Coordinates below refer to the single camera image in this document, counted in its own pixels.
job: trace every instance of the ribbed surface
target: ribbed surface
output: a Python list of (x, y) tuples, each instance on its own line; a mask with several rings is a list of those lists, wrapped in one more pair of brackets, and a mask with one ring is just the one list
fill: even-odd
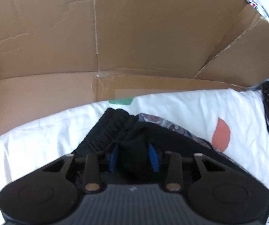
[(87, 195), (77, 211), (54, 225), (205, 225), (216, 224), (194, 213), (178, 194), (158, 185), (109, 185)]

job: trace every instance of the cardboard flap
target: cardboard flap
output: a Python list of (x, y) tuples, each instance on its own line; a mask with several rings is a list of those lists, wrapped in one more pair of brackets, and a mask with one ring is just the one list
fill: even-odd
[(0, 79), (96, 71), (93, 0), (0, 0)]
[(268, 77), (269, 23), (264, 18), (216, 55), (196, 75), (198, 79), (247, 87), (261, 83)]
[(99, 69), (192, 78), (245, 5), (245, 0), (96, 0)]

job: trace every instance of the black disc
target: black disc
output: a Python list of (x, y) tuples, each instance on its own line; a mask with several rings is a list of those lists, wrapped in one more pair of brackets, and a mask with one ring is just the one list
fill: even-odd
[(49, 224), (66, 217), (78, 200), (77, 189), (59, 176), (20, 179), (0, 192), (0, 210), (8, 220), (29, 225)]
[(246, 224), (257, 220), (269, 203), (267, 192), (252, 179), (233, 180), (223, 175), (203, 178), (192, 184), (188, 200), (198, 214), (223, 224)]

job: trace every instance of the cardboard box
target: cardboard box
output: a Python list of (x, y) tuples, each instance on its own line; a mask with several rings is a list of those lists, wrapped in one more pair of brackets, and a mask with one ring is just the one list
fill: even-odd
[(0, 135), (93, 101), (268, 77), (269, 23), (245, 0), (0, 0)]

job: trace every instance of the white bedsheet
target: white bedsheet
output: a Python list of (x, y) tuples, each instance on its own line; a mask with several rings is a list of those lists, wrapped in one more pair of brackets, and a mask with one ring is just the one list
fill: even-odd
[[(0, 136), (0, 190), (58, 157), (72, 152), (108, 107), (147, 113), (174, 122), (211, 142), (218, 119), (231, 131), (225, 154), (269, 188), (269, 134), (261, 92), (210, 90), (136, 97), (63, 111)], [(4, 222), (0, 212), (0, 224)]]

